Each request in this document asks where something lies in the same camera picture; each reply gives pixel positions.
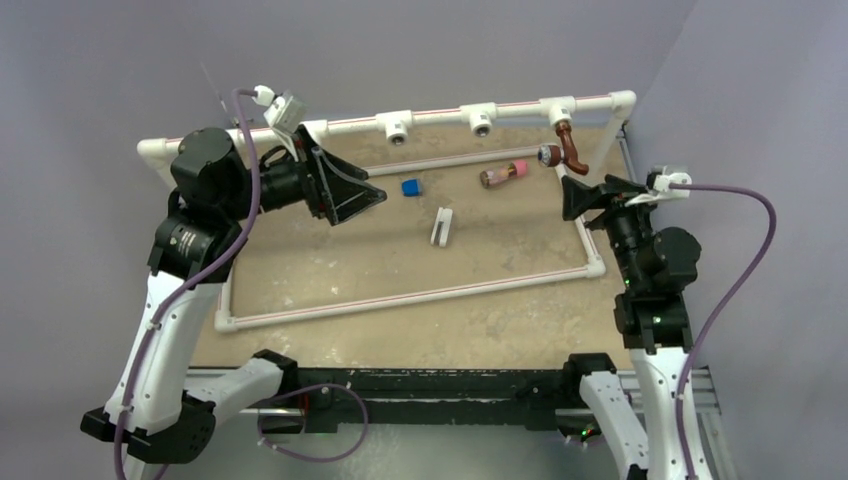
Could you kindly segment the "brown faucet with blue cap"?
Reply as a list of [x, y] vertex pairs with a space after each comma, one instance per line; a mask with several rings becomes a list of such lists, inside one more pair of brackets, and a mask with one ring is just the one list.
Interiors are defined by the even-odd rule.
[[554, 125], [554, 132], [559, 143], [541, 145], [537, 151], [538, 163], [547, 168], [563, 166], [577, 175], [587, 175], [590, 167], [579, 159], [579, 152], [572, 136], [571, 122], [558, 121]]

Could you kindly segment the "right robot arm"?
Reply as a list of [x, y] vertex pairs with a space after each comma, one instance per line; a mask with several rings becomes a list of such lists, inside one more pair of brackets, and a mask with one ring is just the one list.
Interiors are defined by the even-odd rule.
[[563, 217], [606, 233], [624, 290], [614, 318], [638, 382], [636, 413], [605, 354], [573, 354], [561, 381], [564, 399], [588, 406], [623, 479], [709, 479], [693, 398], [694, 347], [684, 289], [698, 277], [701, 245], [686, 230], [655, 231], [650, 214], [663, 201], [685, 199], [692, 179], [662, 169], [646, 184], [613, 175], [595, 186], [564, 176]]

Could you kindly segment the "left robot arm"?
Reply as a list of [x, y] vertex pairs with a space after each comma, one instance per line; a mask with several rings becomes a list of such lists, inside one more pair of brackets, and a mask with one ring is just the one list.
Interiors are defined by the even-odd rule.
[[276, 147], [250, 162], [225, 130], [200, 129], [179, 143], [170, 170], [176, 186], [154, 234], [130, 358], [112, 396], [80, 425], [118, 457], [152, 465], [190, 463], [242, 409], [261, 401], [284, 409], [297, 399], [295, 361], [269, 350], [204, 386], [185, 384], [201, 327], [256, 218], [301, 202], [338, 225], [387, 197], [305, 127], [291, 150]]

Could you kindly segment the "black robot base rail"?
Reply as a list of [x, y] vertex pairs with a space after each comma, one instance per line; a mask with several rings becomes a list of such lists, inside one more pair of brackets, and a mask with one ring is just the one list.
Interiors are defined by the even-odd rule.
[[519, 426], [579, 433], [593, 423], [577, 376], [559, 369], [300, 368], [263, 413], [303, 414], [309, 433], [343, 424]]

